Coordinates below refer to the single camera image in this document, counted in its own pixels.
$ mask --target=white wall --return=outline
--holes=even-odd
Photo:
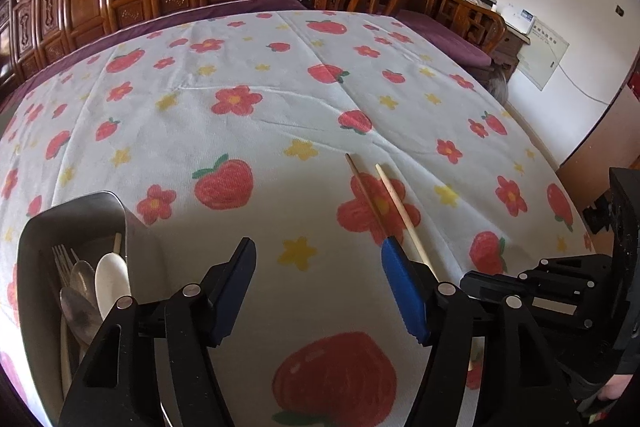
[[[498,9],[509,2],[540,17],[569,42],[561,66],[583,91],[607,103],[613,99],[640,47],[640,0],[498,0]],[[615,13],[618,4],[625,10],[622,18]],[[516,71],[509,102],[556,164],[574,151],[606,109],[580,93],[560,69],[542,91]]]

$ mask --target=purple cushion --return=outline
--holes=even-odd
[[[462,67],[486,68],[491,66],[491,57],[484,51],[476,48],[471,42],[465,41],[424,13],[400,10],[396,19],[427,39]]]

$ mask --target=blue gripper pad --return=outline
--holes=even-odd
[[[382,267],[406,330],[419,343],[426,344],[429,330],[427,328],[426,304],[418,289],[420,282],[395,237],[388,237],[382,243]]]

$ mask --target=yellow star print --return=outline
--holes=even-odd
[[[176,102],[175,100],[176,98],[178,98],[178,93],[176,92],[172,92],[171,94],[166,94],[156,102],[156,107],[160,111],[166,111],[172,105],[178,105],[178,102]]]
[[[74,171],[74,168],[67,167],[65,170],[62,171],[62,174],[60,174],[60,186],[66,187],[66,184],[68,184],[68,182],[71,181],[75,175],[76,175],[76,172]]]
[[[129,163],[131,161],[131,155],[129,154],[129,147],[116,150],[116,153],[113,155],[113,158],[111,158],[110,161],[111,163],[113,163],[114,167],[118,167],[123,163]]]
[[[297,156],[303,162],[307,161],[309,158],[318,156],[318,151],[314,149],[313,143],[309,141],[299,140],[298,138],[294,138],[291,141],[291,147],[285,149],[284,153],[287,156]]]
[[[198,68],[198,74],[201,75],[206,75],[206,74],[211,74],[211,73],[215,73],[217,71],[215,66],[201,66]]]
[[[285,239],[282,244],[284,252],[278,257],[278,264],[284,266],[295,264],[303,272],[309,268],[309,257],[318,253],[316,248],[310,247],[306,243],[306,237],[299,237],[295,241]]]
[[[420,73],[428,76],[429,78],[433,78],[434,76],[436,76],[436,74],[433,73],[433,71],[431,71],[429,68],[420,68]]]
[[[561,253],[564,253],[567,250],[566,241],[564,240],[564,237],[562,237],[561,235],[558,235],[558,244],[556,245],[556,250],[558,250]]]
[[[433,187],[436,194],[440,196],[441,204],[448,204],[452,208],[456,208],[458,206],[457,199],[460,197],[455,193],[455,191],[451,188],[451,185],[436,185]]]
[[[429,94],[425,94],[424,96],[427,100],[429,100],[429,102],[433,103],[433,105],[442,103],[442,100],[435,96],[432,92],[430,92]]]
[[[391,110],[394,110],[396,108],[396,105],[398,105],[398,102],[392,99],[388,94],[380,97],[380,103],[382,105],[386,105],[386,107],[388,107]]]

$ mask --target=wooden chopstick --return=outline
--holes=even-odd
[[[367,187],[362,181],[362,176],[360,175],[360,171],[358,171],[356,164],[353,163],[353,160],[351,159],[351,156],[349,156],[349,153],[345,153],[344,157],[347,158],[347,163],[351,168],[351,172],[355,176],[356,181],[358,182],[358,186],[360,187],[360,190],[364,194],[364,197],[366,198],[367,203],[369,203],[369,208],[371,209],[371,212],[373,212],[373,216],[376,218],[376,221],[378,222],[380,229],[382,229],[382,232],[385,234],[385,237],[390,237],[393,234],[389,233],[389,231],[386,229],[385,223],[384,221],[382,221],[382,216],[380,215],[380,211],[378,210],[378,207],[376,206],[374,201],[371,199],[371,196],[367,191]]]
[[[398,193],[396,192],[394,186],[391,184],[391,180],[389,180],[389,178],[386,176],[385,171],[383,171],[382,166],[379,163],[376,163],[376,171],[378,171],[380,179],[382,180],[383,184],[385,184],[386,191],[389,193],[389,196],[391,196],[394,205],[398,209],[398,213],[400,214],[400,217],[402,217],[402,221],[404,222],[406,230],[407,232],[409,232],[409,237],[411,237],[411,240],[414,242],[415,250],[417,250],[418,254],[420,254],[422,262],[429,267],[431,273],[433,273],[438,282],[446,280],[446,278],[440,277],[438,274],[436,274],[436,270],[433,269],[433,264],[431,264],[429,256],[427,255],[427,251],[424,249],[424,245],[420,241],[418,233],[415,231],[414,224],[411,222],[409,214],[406,213],[406,209],[404,207],[404,204],[402,204],[402,200],[398,196]],[[475,363],[473,361],[473,357],[476,351],[478,351],[478,346],[476,346],[475,342],[472,342],[469,365],[467,368],[468,371],[471,371],[474,368]]]

